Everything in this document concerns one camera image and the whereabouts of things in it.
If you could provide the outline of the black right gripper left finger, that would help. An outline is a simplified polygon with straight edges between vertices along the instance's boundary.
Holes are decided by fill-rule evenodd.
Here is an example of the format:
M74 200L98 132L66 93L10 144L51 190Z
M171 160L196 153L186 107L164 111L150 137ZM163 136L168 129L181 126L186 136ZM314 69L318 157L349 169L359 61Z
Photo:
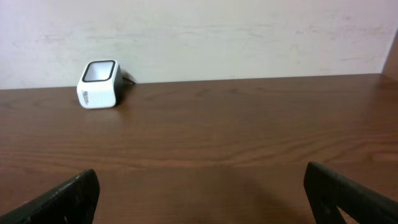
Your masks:
M93 169L84 170L39 197L1 216L1 224L92 224L100 195Z

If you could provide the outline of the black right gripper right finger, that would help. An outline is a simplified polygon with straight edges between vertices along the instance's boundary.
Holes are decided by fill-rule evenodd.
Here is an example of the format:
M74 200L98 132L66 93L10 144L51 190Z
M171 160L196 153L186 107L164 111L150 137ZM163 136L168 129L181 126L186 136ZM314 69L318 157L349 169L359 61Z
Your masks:
M397 224L397 202L317 162L309 162L303 185L317 223L345 223L340 210L358 223Z

